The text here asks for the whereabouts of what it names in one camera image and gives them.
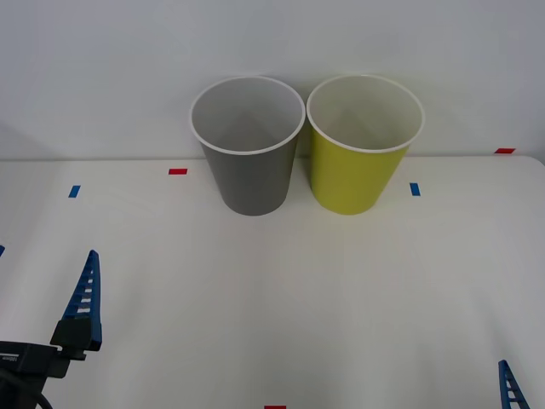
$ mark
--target paper cup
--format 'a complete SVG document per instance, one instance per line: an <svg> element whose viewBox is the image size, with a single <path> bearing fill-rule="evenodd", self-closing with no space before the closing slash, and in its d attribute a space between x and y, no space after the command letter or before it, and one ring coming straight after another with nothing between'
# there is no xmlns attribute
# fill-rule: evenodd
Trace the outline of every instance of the paper cup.
<svg viewBox="0 0 545 409"><path fill-rule="evenodd" d="M190 123L232 210L259 216L277 209L290 185L305 104L290 86L240 77L207 88L193 102Z"/></svg>
<svg viewBox="0 0 545 409"><path fill-rule="evenodd" d="M424 126L421 102L376 75L332 78L310 94L311 187L326 209L368 210Z"/></svg>

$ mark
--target white backdrop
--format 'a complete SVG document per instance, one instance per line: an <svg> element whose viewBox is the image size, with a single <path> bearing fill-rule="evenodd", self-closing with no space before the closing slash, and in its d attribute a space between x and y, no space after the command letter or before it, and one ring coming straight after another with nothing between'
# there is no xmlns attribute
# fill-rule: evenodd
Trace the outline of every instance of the white backdrop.
<svg viewBox="0 0 545 409"><path fill-rule="evenodd" d="M198 158L206 85L379 72L412 89L412 154L545 159L542 0L3 0L0 158Z"/></svg>

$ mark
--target white tabletop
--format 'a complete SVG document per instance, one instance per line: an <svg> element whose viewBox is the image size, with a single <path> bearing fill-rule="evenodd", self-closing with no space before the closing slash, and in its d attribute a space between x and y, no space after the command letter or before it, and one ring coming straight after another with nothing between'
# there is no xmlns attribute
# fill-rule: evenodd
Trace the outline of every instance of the white tabletop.
<svg viewBox="0 0 545 409"><path fill-rule="evenodd" d="M102 349L55 408L498 409L502 359L545 406L545 168L406 158L339 216L304 165L247 217L202 160L0 163L0 339L48 343L95 249Z"/></svg>

